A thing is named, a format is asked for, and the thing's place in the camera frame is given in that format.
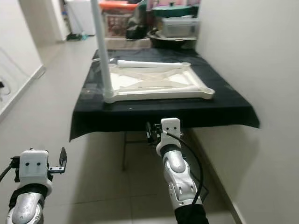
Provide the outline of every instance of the white pole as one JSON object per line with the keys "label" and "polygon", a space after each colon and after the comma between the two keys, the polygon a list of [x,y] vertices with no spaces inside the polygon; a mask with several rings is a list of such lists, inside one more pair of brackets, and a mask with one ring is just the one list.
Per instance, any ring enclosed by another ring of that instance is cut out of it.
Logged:
{"label": "white pole", "polygon": [[104,26],[103,26],[103,19],[100,11],[100,7],[98,4],[98,0],[91,0],[91,6],[93,11],[93,20],[96,30],[96,37],[98,42],[98,54],[100,57],[100,66],[101,66],[101,73],[103,78],[104,84],[104,98],[111,98],[114,96],[111,77],[109,72],[109,65],[108,65],[108,53],[105,47],[105,36],[104,36]]}

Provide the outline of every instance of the baseboard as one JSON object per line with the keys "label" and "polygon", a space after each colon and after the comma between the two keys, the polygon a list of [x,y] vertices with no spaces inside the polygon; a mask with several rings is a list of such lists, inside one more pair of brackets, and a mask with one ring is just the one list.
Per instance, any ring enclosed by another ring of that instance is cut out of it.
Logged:
{"label": "baseboard", "polygon": [[206,167],[208,169],[208,172],[211,174],[212,179],[215,182],[216,188],[219,190],[220,194],[223,197],[224,202],[227,204],[228,209],[230,213],[232,214],[232,217],[235,220],[236,224],[246,224],[244,222],[243,217],[241,216],[238,208],[234,205],[234,203],[230,200],[219,176],[217,175],[215,168],[213,167],[213,164],[211,163],[210,159],[208,158],[205,150],[203,149],[199,139],[197,138],[194,129],[188,129],[187,135],[191,138],[190,140],[195,145],[195,147],[198,149],[199,156],[203,159],[203,162],[206,164]]}
{"label": "baseboard", "polygon": [[2,109],[2,112],[0,112],[0,122],[8,115],[10,110],[13,108],[13,106],[16,104],[16,102],[22,97],[22,95],[25,93],[25,91],[28,89],[28,87],[32,84],[32,82],[36,79],[39,79],[46,71],[46,68],[41,65],[33,74],[31,78],[28,79],[28,81],[16,92],[15,96],[12,97],[6,106]]}

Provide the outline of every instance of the white pipe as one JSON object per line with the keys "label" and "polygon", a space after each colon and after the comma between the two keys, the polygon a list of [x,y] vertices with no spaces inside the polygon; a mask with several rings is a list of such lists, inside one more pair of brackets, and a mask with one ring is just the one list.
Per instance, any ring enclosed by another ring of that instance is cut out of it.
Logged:
{"label": "white pipe", "polygon": [[160,63],[160,62],[135,62],[118,60],[117,65],[119,68],[182,68],[189,66],[189,63]]}
{"label": "white pipe", "polygon": [[98,42],[98,54],[100,57],[100,66],[101,66],[101,73],[103,78],[104,84],[104,98],[113,97],[114,91],[112,88],[111,77],[109,72],[109,65],[108,65],[108,53],[105,47],[105,32],[104,32],[104,25],[103,19],[100,11],[100,7],[98,5],[98,0],[91,0],[91,6],[93,11],[93,20],[96,30],[97,42]]}

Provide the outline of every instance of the green lid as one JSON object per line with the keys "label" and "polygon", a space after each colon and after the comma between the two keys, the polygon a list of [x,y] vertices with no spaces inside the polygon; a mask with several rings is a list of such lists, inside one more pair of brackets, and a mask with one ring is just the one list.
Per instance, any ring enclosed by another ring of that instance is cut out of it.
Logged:
{"label": "green lid", "polygon": [[190,15],[191,6],[158,6],[154,7],[154,14],[155,16],[160,17],[179,17]]}

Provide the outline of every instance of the black tablecloth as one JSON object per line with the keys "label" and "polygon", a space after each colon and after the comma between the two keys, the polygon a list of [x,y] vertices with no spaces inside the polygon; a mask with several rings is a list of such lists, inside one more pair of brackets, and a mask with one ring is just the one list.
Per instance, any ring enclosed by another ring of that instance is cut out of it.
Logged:
{"label": "black tablecloth", "polygon": [[247,125],[259,127],[253,107],[194,50],[168,49],[110,50],[114,60],[189,62],[200,79],[216,91],[214,98],[120,101],[106,104],[102,95],[100,63],[93,62],[76,103],[70,139],[91,132],[145,130],[161,118],[176,117],[182,127]]}

